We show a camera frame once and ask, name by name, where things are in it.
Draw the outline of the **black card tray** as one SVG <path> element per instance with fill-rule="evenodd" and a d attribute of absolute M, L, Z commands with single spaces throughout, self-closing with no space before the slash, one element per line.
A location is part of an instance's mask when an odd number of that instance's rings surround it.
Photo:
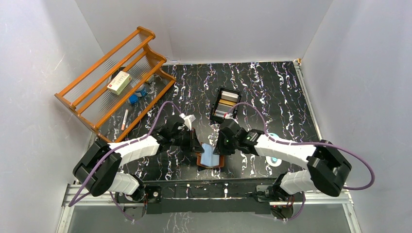
<path fill-rule="evenodd" d="M 240 103 L 242 92 L 221 86 L 217 89 L 215 100 L 211 105 L 209 120 L 214 123 L 222 123 L 224 116 L 237 117 L 238 108 L 234 107 Z"/>

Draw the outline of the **gold credit card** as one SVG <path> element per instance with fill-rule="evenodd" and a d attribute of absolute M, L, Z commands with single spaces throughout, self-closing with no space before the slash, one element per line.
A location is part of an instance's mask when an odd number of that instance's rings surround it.
<path fill-rule="evenodd" d="M 237 103 L 236 103 L 236 102 L 233 102 L 233 101 L 229 101 L 229 100 L 220 99 L 220 100 L 219 100 L 219 104 L 224 104 L 224 105 L 233 107 L 233 106 L 236 105 Z"/>

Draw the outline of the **brown leather card holder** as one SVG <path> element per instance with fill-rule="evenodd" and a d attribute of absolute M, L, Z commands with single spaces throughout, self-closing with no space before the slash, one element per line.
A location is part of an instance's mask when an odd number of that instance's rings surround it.
<path fill-rule="evenodd" d="M 204 149 L 204 152 L 196 153 L 196 155 L 197 155 L 197 160 L 196 160 L 197 166 L 204 167 L 204 168 L 207 168 L 207 169 L 224 167 L 224 156 L 216 154 L 214 152 L 214 150 L 215 150 L 214 146 L 212 146 L 210 144 L 206 144 L 206 143 L 202 143 L 201 146 Z"/>

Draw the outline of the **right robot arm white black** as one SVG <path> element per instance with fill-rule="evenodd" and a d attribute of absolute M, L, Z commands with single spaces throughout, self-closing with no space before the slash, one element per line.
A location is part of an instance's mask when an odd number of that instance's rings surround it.
<path fill-rule="evenodd" d="M 286 201 L 296 193 L 318 190 L 337 197 L 352 169 L 351 164 L 333 145 L 325 140 L 315 144 L 296 143 L 273 138 L 261 130 L 246 131 L 235 120 L 226 119 L 219 126 L 214 153 L 274 157 L 302 168 L 278 176 L 274 184 L 258 185 L 249 196 L 259 202 Z"/>

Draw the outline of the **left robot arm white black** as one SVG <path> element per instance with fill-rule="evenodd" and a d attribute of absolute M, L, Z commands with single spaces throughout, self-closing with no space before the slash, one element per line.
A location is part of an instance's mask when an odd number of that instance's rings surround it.
<path fill-rule="evenodd" d="M 94 197 L 108 191 L 125 194 L 133 202 L 142 201 L 146 196 L 144 182 L 136 175 L 119 172 L 119 168 L 144 157 L 159 155 L 172 146 L 189 153 L 204 152 L 191 126 L 195 119 L 194 115 L 173 115 L 164 125 L 140 138 L 120 143 L 107 143 L 99 139 L 76 164 L 72 173 Z"/>

